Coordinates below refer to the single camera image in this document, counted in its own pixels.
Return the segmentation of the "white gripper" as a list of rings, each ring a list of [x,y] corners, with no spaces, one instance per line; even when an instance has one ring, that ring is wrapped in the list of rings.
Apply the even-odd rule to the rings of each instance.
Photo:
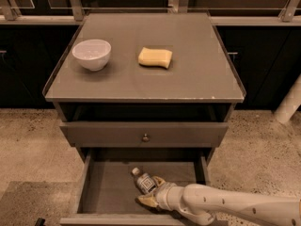
[[[152,179],[158,187],[154,195],[152,193],[140,195],[136,199],[150,208],[160,208],[167,211],[180,210],[183,187],[174,183],[166,183],[166,180],[159,176],[152,176]]]

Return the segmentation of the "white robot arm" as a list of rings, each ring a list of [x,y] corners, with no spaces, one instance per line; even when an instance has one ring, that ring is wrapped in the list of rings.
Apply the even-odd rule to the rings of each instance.
[[[295,82],[275,113],[235,111],[211,158],[209,185],[177,186],[157,178],[159,188],[138,201],[200,225],[222,212],[261,226],[300,226],[300,114],[292,112],[299,98]]]

